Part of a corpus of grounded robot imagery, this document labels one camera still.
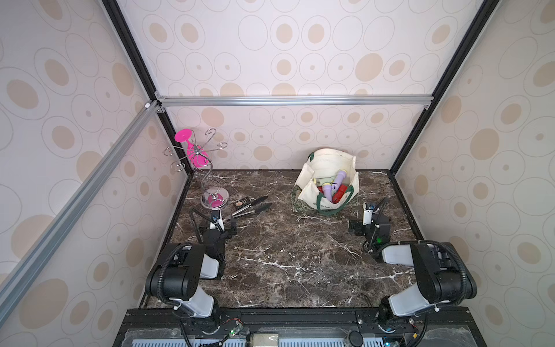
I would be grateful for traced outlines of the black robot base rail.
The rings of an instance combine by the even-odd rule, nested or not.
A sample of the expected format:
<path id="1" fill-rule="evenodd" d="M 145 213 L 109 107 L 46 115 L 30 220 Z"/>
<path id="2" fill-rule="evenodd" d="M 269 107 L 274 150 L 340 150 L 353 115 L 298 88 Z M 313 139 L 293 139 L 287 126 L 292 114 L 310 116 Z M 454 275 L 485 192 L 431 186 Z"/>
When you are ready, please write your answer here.
<path id="1" fill-rule="evenodd" d="M 173 309 L 130 309 L 115 346 L 485 346 L 468 308 L 409 318 L 373 307 L 219 309 L 191 318 Z"/>

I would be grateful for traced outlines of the aluminium frame rail left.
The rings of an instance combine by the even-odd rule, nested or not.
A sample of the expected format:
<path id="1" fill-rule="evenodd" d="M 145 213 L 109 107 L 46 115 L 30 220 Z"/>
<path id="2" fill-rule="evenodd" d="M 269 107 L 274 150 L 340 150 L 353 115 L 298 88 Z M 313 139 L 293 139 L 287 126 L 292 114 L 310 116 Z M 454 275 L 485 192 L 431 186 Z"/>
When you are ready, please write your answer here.
<path id="1" fill-rule="evenodd" d="M 85 182 L 56 215 L 48 228 L 19 262 L 1 288 L 1 324 L 4 325 L 53 254 L 72 231 L 90 202 L 126 155 L 151 118 L 157 114 L 160 101 L 152 100 L 143 109 L 110 150 L 102 157 Z"/>

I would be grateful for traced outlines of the purple flashlight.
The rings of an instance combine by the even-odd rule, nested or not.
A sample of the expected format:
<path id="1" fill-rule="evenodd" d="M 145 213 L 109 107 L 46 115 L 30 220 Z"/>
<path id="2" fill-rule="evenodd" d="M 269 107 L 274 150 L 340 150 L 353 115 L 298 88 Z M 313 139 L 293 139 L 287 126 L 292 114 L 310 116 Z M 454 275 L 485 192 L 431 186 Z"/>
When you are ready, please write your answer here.
<path id="1" fill-rule="evenodd" d="M 332 197 L 332 184 L 331 183 L 324 183 L 322 185 L 322 194 L 325 196 L 325 198 L 330 201 L 333 202 L 333 197 Z"/>

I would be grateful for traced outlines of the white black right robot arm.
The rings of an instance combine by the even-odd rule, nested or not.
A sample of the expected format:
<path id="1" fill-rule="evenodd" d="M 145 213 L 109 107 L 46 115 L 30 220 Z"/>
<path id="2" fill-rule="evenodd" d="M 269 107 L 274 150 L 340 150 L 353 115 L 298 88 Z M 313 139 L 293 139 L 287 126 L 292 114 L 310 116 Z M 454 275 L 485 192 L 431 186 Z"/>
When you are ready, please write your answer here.
<path id="1" fill-rule="evenodd" d="M 348 231 L 365 238 L 363 250 L 378 263 L 411 267 L 416 283 L 381 300 L 377 321 L 419 316 L 473 299 L 478 285 L 455 247 L 432 240 L 390 241 L 384 215 L 350 220 Z"/>

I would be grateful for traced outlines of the aluminium frame rail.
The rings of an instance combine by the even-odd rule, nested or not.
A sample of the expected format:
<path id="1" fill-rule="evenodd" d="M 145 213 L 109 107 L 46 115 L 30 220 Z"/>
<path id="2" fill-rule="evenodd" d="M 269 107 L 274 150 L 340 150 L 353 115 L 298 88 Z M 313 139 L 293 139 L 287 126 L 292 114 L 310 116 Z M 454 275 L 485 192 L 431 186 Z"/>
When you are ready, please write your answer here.
<path id="1" fill-rule="evenodd" d="M 152 100 L 143 109 L 110 150 L 102 157 L 85 182 L 56 215 L 48 228 L 19 262 L 1 288 L 1 324 L 4 325 L 53 254 L 72 231 L 90 202 L 126 155 L 151 118 L 157 114 L 160 101 Z"/>
<path id="2" fill-rule="evenodd" d="M 149 101 L 146 107 L 247 107 L 247 106 L 381 106 L 422 105 L 428 106 L 433 95 L 289 95 L 289 96 L 161 96 Z"/>

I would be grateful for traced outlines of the purple flashlight horizontal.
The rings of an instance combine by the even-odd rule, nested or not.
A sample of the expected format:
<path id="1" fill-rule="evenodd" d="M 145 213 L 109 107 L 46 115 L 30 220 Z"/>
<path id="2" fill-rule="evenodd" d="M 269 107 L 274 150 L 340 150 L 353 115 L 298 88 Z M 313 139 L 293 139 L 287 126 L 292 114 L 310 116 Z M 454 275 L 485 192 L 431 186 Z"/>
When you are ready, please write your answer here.
<path id="1" fill-rule="evenodd" d="M 347 177 L 347 172 L 345 170 L 339 170 L 332 183 L 332 195 L 334 195 L 340 189 L 346 177 Z"/>

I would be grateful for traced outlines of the red flashlight with logo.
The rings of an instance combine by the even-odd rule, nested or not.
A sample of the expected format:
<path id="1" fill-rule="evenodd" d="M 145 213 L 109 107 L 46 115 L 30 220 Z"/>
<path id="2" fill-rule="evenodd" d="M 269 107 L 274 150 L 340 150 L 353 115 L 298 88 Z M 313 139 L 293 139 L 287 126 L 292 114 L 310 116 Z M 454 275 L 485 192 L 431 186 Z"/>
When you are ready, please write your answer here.
<path id="1" fill-rule="evenodd" d="M 334 204 L 337 204 L 341 201 L 341 199 L 343 198 L 346 190 L 348 189 L 347 186 L 345 186 L 344 184 L 342 184 L 338 190 L 334 193 L 334 195 L 332 196 L 332 202 Z"/>

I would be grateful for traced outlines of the cream green tote bag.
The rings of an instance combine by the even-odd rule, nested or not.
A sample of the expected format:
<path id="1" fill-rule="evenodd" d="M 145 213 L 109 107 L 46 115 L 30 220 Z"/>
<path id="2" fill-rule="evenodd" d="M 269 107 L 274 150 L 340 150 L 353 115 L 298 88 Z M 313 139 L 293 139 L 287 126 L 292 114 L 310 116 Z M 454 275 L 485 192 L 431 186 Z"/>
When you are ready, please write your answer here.
<path id="1" fill-rule="evenodd" d="M 310 153 L 293 186 L 295 211 L 311 208 L 322 215 L 341 212 L 359 194 L 356 157 L 323 148 Z"/>

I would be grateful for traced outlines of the green flashlight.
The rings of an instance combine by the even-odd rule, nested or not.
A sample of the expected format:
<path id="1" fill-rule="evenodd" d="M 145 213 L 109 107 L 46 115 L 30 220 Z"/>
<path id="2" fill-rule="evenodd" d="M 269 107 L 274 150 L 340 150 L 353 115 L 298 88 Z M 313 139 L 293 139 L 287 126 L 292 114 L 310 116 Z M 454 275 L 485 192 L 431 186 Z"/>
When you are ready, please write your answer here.
<path id="1" fill-rule="evenodd" d="M 322 178 L 315 178 L 314 183 L 320 187 L 324 184 L 332 184 L 334 182 L 334 177 L 322 177 Z"/>

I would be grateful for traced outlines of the aluminium frame rail back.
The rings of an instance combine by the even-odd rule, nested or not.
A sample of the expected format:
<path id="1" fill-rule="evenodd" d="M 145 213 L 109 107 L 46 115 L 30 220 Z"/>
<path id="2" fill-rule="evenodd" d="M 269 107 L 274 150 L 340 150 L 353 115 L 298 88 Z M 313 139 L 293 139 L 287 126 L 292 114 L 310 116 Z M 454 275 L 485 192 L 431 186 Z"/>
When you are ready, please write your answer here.
<path id="1" fill-rule="evenodd" d="M 247 106 L 381 106 L 422 105 L 428 106 L 433 95 L 289 95 L 289 96 L 161 96 L 149 101 L 146 107 L 247 107 Z"/>

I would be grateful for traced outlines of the black metal tongs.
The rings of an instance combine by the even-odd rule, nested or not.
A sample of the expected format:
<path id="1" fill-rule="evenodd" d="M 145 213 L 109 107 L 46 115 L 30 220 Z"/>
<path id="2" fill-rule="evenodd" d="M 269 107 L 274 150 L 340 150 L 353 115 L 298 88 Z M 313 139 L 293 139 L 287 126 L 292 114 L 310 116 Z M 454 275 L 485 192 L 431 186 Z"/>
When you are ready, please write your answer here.
<path id="1" fill-rule="evenodd" d="M 266 202 L 267 198 L 268 196 L 262 196 L 251 201 L 250 203 L 247 203 L 244 207 L 241 207 L 236 212 L 232 213 L 225 221 L 231 221 L 232 219 L 248 215 L 259 215 L 272 207 L 271 202 Z"/>

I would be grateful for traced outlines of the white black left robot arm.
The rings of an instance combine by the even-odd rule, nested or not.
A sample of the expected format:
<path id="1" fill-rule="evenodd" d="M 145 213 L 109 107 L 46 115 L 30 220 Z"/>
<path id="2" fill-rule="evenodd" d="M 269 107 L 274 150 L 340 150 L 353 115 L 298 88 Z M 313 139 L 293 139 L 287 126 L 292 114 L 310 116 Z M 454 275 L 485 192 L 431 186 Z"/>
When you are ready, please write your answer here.
<path id="1" fill-rule="evenodd" d="M 199 282 L 222 278 L 225 244 L 236 235 L 236 224 L 225 229 L 219 209 L 204 215 L 192 208 L 189 217 L 197 243 L 166 244 L 147 275 L 145 293 L 171 306 L 183 319 L 218 322 L 221 319 L 218 302 Z"/>

